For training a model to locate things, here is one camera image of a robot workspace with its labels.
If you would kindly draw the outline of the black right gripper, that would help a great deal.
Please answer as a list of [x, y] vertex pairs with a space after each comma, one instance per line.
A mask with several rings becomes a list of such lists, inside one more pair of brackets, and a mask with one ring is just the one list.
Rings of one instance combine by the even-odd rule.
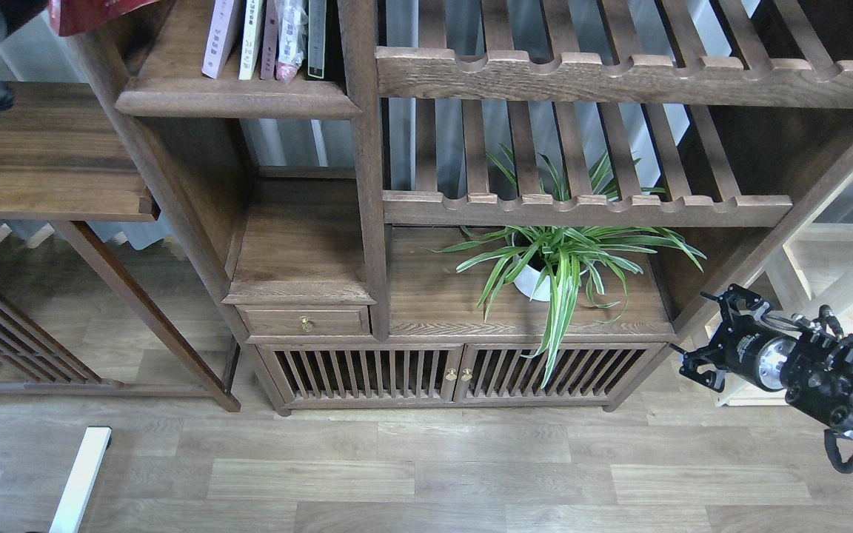
[[776, 392], [783, 390], [782, 368], [796, 347], [796, 338], [758, 324], [773, 310], [773, 303], [741, 286], [701, 297], [717, 301], [720, 306], [720, 327], [715, 331], [717, 349], [704, 347], [687, 352], [676, 344], [669, 348], [680, 354], [678, 374], [713, 390], [725, 390], [727, 370], [748, 383]]

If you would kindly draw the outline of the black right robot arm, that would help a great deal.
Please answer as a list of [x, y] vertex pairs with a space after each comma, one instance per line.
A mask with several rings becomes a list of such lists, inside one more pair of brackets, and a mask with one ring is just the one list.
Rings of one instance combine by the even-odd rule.
[[772, 303], [732, 284], [715, 296], [721, 325], [708, 345], [683, 352], [680, 373], [722, 392], [728, 372], [761, 390], [784, 391], [789, 405], [826, 426], [825, 449], [837, 472], [853, 472], [853, 335], [832, 308], [815, 320], [772, 314]]

